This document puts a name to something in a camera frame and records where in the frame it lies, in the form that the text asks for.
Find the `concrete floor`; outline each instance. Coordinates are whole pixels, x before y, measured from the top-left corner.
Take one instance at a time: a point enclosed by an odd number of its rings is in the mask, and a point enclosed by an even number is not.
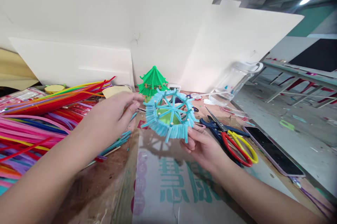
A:
[[[328,124],[321,117],[337,120],[337,106],[326,105],[316,109],[316,102],[301,102],[290,106],[292,95],[269,98],[278,86],[268,85],[269,79],[257,79],[257,85],[245,85],[233,101],[268,133],[294,160],[311,174],[326,190],[337,197],[337,126]],[[292,117],[303,118],[306,123]],[[292,131],[279,122],[285,120],[295,126]]]

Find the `phone screen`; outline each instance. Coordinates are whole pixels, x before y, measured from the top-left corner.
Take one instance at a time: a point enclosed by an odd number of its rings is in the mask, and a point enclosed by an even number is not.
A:
[[[272,159],[289,175],[304,175],[301,171],[265,134],[257,127],[245,127],[252,137],[265,149]]]

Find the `wooden stick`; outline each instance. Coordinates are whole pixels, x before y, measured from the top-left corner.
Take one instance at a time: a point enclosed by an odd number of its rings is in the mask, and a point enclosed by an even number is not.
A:
[[[120,146],[119,146],[119,147],[117,147],[117,148],[115,148],[115,149],[113,149],[113,150],[111,150],[110,152],[106,153],[104,156],[107,156],[107,155],[111,154],[112,152],[114,152],[114,151],[118,150],[119,148],[120,148]]]

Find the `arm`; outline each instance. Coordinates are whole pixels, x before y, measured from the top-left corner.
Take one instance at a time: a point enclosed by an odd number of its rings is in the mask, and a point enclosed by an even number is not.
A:
[[[142,100],[142,95],[124,92],[94,106],[71,135],[0,197],[1,223],[45,223],[46,218],[51,219],[76,174],[118,139]]]
[[[203,129],[189,129],[189,142],[180,145],[259,224],[324,223],[324,220],[287,195],[249,175],[232,162]]]

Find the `bundle of pipe cleaners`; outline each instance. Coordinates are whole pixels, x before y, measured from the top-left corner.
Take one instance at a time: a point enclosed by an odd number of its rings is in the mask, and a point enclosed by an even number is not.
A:
[[[70,134],[98,103],[93,96],[103,97],[100,93],[112,86],[111,80],[75,86],[29,101],[0,104],[0,195]],[[103,162],[130,135],[131,131],[123,133],[89,165]]]

